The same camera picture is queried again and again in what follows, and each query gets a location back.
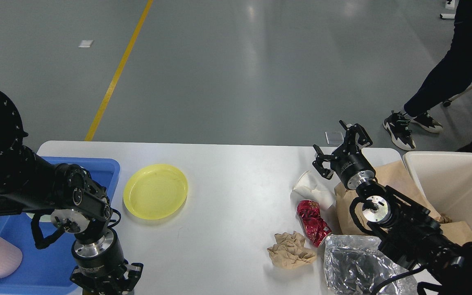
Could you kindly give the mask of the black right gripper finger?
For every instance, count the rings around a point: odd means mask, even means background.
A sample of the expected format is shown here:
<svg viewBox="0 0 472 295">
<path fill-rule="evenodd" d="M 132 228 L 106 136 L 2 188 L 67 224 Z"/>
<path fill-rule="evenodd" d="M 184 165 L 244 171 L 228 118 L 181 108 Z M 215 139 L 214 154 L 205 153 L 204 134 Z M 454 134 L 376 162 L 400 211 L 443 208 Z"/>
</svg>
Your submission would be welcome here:
<svg viewBox="0 0 472 295">
<path fill-rule="evenodd" d="M 316 152 L 315 160 L 312 162 L 313 167 L 324 179 L 330 180 L 334 175 L 334 171 L 330 168 L 325 168 L 323 166 L 324 162 L 331 163 L 335 160 L 335 155 L 324 154 L 321 147 L 318 145 L 313 145 L 313 149 Z"/>
<path fill-rule="evenodd" d="M 359 154 L 362 149 L 373 145 L 372 138 L 360 124 L 355 123 L 351 125 L 343 120 L 339 120 L 339 123 L 346 131 L 343 137 L 343 144 L 339 148 L 343 154 Z"/>
</svg>

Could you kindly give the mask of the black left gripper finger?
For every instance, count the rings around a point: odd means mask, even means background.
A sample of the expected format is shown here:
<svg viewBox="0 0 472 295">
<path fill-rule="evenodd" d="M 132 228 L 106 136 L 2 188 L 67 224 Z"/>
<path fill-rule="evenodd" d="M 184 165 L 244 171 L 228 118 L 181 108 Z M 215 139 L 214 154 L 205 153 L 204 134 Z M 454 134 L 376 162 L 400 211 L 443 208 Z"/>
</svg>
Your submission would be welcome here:
<svg viewBox="0 0 472 295">
<path fill-rule="evenodd" d="M 83 295 L 105 295 L 104 289 L 100 287 L 96 280 L 89 277 L 70 277 L 72 283 L 81 287 Z"/>
<path fill-rule="evenodd" d="M 133 293 L 143 272 L 143 263 L 121 263 L 116 266 L 116 294 Z"/>
</svg>

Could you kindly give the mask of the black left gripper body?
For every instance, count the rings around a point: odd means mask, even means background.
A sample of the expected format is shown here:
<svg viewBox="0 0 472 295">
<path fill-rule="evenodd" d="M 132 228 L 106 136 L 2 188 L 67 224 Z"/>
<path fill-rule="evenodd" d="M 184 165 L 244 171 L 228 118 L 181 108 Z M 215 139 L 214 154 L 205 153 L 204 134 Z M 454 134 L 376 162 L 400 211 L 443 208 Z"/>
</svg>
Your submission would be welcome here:
<svg viewBox="0 0 472 295">
<path fill-rule="evenodd" d="M 71 277 L 92 278 L 105 293 L 116 291 L 116 266 L 121 263 L 129 264 L 114 229 L 107 229 L 96 243 L 83 245 L 75 241 L 71 254 L 77 264 Z"/>
</svg>

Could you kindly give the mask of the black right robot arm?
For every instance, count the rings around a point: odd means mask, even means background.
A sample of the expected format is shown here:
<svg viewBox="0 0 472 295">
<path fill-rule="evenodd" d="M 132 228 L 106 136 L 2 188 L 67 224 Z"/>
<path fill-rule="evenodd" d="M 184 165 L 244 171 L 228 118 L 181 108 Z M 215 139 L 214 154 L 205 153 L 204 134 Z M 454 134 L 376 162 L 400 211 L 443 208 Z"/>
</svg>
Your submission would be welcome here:
<svg viewBox="0 0 472 295">
<path fill-rule="evenodd" d="M 440 223 L 429 216 L 429 209 L 393 187 L 381 185 L 361 151 L 373 144 L 364 127 L 339 123 L 346 132 L 343 143 L 331 154 L 314 145 L 312 165 L 324 179 L 336 174 L 346 189 L 356 191 L 349 206 L 354 224 L 362 233 L 380 238 L 380 252 L 407 270 L 378 284 L 371 294 L 427 270 L 438 283 L 419 282 L 419 295 L 427 290 L 439 295 L 472 295 L 472 242 L 460 246 L 450 241 Z"/>
</svg>

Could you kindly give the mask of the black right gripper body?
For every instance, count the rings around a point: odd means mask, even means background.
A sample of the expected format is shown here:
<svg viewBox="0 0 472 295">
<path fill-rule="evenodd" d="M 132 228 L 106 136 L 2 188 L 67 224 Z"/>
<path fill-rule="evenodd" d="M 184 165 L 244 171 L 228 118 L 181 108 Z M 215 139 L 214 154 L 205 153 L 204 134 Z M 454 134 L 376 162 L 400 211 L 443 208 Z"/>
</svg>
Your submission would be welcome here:
<svg viewBox="0 0 472 295">
<path fill-rule="evenodd" d="M 348 153 L 336 149 L 332 153 L 337 159 L 330 162 L 330 168 L 348 190 L 355 190 L 361 184 L 375 179 L 375 169 L 361 151 Z"/>
</svg>

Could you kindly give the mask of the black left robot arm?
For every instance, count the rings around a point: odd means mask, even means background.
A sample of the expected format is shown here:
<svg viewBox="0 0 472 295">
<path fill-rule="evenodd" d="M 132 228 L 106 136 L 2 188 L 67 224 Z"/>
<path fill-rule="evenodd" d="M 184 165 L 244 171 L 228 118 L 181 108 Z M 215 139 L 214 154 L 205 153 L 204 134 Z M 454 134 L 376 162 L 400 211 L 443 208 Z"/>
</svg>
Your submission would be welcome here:
<svg viewBox="0 0 472 295">
<path fill-rule="evenodd" d="M 107 188 L 90 172 L 68 163 L 51 164 L 23 144 L 19 111 L 0 91 L 0 216 L 32 213 L 34 245 L 43 250 L 64 233 L 75 241 L 72 282 L 93 295 L 131 293 L 142 263 L 129 263 L 114 230 L 121 219 Z"/>
</svg>

